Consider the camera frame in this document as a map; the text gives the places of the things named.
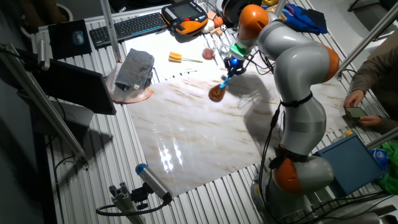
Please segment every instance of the blue box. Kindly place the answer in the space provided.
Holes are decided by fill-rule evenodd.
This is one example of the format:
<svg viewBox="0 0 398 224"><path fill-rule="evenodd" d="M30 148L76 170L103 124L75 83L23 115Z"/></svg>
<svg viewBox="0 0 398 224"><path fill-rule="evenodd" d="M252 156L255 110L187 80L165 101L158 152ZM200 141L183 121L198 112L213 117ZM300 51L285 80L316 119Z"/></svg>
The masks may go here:
<svg viewBox="0 0 398 224"><path fill-rule="evenodd" d="M335 197L345 197L384 174L356 134L319 150L314 154L326 159L335 173L329 185Z"/></svg>

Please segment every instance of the floor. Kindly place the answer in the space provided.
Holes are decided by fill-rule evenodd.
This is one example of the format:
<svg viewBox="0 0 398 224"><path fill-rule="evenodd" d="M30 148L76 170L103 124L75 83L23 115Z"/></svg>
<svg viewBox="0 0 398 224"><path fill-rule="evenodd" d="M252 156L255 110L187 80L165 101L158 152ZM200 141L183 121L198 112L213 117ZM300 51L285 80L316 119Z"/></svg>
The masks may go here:
<svg viewBox="0 0 398 224"><path fill-rule="evenodd" d="M368 34L369 31L358 19L354 12L348 12L347 9L354 0L309 0L314 8L325 15L328 30L333 34L334 39L340 44L341 50L348 55ZM375 1L360 1L356 7L369 4ZM382 17L383 11L378 7L366 8L368 14ZM371 42L354 60L353 66L358 69L367 57L381 44L384 40Z"/></svg>

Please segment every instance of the person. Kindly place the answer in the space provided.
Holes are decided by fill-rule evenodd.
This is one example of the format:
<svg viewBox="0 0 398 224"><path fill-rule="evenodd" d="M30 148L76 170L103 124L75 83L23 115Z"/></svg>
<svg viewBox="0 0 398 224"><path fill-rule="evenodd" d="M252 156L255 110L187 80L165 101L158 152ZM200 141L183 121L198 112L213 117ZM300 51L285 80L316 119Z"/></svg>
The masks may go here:
<svg viewBox="0 0 398 224"><path fill-rule="evenodd" d="M372 127L381 134L398 127L398 46L366 60L353 81L352 92L346 97L344 107L357 107L365 93L372 89L390 116L363 116L359 119L359 124Z"/></svg>

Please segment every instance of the black keyboard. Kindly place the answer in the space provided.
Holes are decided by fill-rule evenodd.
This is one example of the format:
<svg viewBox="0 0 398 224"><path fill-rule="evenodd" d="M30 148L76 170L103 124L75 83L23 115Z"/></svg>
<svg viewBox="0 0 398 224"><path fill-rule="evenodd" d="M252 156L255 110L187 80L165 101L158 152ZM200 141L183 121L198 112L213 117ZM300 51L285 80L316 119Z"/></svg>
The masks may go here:
<svg viewBox="0 0 398 224"><path fill-rule="evenodd" d="M164 22L162 15L159 12L156 12L135 17L127 21L118 22L114 24L114 27L118 42L122 42L133 37L164 30L166 29L167 24ZM90 37L95 49L111 45L108 29L106 27L90 30Z"/></svg>

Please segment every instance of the small ball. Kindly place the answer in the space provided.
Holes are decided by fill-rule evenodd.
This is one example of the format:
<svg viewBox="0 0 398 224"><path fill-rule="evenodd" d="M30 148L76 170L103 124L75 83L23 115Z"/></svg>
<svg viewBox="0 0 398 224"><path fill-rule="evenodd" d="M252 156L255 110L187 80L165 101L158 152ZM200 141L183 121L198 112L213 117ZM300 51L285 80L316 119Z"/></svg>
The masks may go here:
<svg viewBox="0 0 398 224"><path fill-rule="evenodd" d="M221 27L221 25L223 25L224 23L223 18L221 18L220 16L216 17L216 19L214 19L213 22L216 28Z"/></svg>

